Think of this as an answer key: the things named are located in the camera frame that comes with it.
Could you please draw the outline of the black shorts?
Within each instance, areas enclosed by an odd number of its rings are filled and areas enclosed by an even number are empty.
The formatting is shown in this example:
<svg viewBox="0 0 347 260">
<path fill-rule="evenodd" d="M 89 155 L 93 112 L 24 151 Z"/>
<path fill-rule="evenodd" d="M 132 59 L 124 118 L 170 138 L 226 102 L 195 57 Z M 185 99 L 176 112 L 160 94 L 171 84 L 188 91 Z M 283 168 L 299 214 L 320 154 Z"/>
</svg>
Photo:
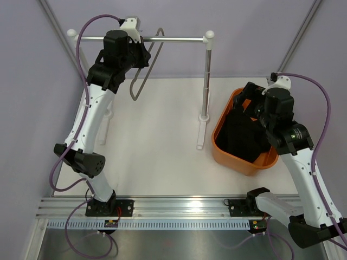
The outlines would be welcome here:
<svg viewBox="0 0 347 260">
<path fill-rule="evenodd" d="M 215 143 L 222 151 L 249 163 L 271 149 L 261 124 L 232 110 L 226 115 Z"/>
</svg>

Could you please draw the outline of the white clothes hanger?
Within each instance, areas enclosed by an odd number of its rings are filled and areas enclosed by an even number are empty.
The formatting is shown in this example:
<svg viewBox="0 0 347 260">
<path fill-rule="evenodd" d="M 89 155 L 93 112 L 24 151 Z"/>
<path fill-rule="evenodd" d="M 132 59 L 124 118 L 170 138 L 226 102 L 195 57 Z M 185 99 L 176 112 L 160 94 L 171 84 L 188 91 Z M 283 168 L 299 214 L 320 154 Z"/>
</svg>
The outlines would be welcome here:
<svg viewBox="0 0 347 260">
<path fill-rule="evenodd" d="M 131 99 L 134 102 L 136 102 L 138 100 L 138 98 L 139 98 L 139 96 L 140 96 L 140 94 L 141 94 L 141 92 L 142 92 L 142 90 L 143 90 L 143 88 L 144 88 L 144 86 L 145 86 L 145 84 L 146 84 L 146 82 L 147 82 L 147 80 L 148 80 L 152 70 L 153 70 L 153 67 L 154 67 L 154 65 L 155 65 L 155 63 L 156 63 L 156 61 L 158 59 L 158 56 L 159 56 L 159 54 L 160 54 L 160 52 L 162 50 L 163 44 L 164 43 L 162 42 L 159 45 L 158 50 L 157 50 L 157 52 L 156 52 L 156 54 L 155 54 L 155 56 L 154 56 L 154 58 L 152 60 L 152 63 L 150 64 L 150 66 L 149 66 L 149 68 L 147 70 L 147 73 L 146 73 L 145 77 L 143 78 L 143 81 L 142 81 L 142 83 L 141 83 L 141 85 L 140 85 L 140 87 L 139 87 L 139 89 L 138 89 L 138 91 L 136 93 L 134 93 L 133 87 L 134 87 L 135 83 L 137 82 L 138 76 L 139 76 L 139 74 L 140 74 L 142 69 L 138 69 L 137 72 L 135 73 L 135 76 L 132 79 L 132 81 L 130 83 L 130 87 L 129 87 L 130 97 L 131 97 Z"/>
</svg>

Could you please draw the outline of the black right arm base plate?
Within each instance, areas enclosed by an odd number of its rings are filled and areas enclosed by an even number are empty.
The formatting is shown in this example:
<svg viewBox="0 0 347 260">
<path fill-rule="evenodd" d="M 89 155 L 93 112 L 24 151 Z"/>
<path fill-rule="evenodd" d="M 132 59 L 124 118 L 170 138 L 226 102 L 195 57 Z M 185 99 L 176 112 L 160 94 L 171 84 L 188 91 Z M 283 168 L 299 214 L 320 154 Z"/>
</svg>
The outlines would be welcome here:
<svg viewBox="0 0 347 260">
<path fill-rule="evenodd" d="M 231 217 L 263 217 L 264 213 L 252 209 L 245 199 L 227 199 L 229 214 Z"/>
</svg>

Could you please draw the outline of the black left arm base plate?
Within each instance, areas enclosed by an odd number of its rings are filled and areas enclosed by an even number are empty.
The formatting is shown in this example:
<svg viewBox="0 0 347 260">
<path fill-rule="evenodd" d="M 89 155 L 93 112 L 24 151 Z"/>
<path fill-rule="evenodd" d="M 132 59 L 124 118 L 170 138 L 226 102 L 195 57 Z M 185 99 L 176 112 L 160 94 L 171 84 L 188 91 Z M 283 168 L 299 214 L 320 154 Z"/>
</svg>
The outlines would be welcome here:
<svg viewBox="0 0 347 260">
<path fill-rule="evenodd" d="M 132 217 L 134 200 L 112 199 L 109 202 L 100 202 L 92 199 L 87 203 L 85 211 L 86 217 Z"/>
</svg>

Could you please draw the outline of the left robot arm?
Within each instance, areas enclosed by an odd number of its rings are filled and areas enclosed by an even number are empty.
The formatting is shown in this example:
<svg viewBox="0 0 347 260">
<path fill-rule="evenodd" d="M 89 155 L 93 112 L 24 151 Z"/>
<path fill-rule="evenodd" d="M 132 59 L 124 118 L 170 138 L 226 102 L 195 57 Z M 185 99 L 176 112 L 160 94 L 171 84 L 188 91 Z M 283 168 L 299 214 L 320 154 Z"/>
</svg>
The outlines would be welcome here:
<svg viewBox="0 0 347 260">
<path fill-rule="evenodd" d="M 94 152 L 94 144 L 107 107 L 125 81 L 125 74 L 132 68 L 147 67 L 151 57 L 138 34 L 111 30 L 106 33 L 103 44 L 88 71 L 88 93 L 77 121 L 64 143 L 54 147 L 54 153 L 91 186 L 94 197 L 87 203 L 88 217 L 116 215 L 115 191 L 103 172 L 106 159 Z"/>
</svg>

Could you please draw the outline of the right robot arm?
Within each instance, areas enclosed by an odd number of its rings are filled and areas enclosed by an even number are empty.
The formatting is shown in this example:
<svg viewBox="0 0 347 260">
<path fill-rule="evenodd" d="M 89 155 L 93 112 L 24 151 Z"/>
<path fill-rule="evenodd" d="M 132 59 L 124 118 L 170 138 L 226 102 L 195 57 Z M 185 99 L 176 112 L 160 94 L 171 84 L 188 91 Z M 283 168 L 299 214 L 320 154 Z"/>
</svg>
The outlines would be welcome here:
<svg viewBox="0 0 347 260">
<path fill-rule="evenodd" d="M 294 121 L 294 98 L 285 88 L 265 89 L 248 82 L 233 98 L 233 108 L 257 119 L 267 140 L 289 170 L 298 191 L 302 209 L 278 199 L 262 187 L 249 191 L 246 210 L 274 217 L 288 228 L 302 249 L 346 233 L 346 218 L 336 209 L 313 159 L 314 144 L 307 128 Z"/>
</svg>

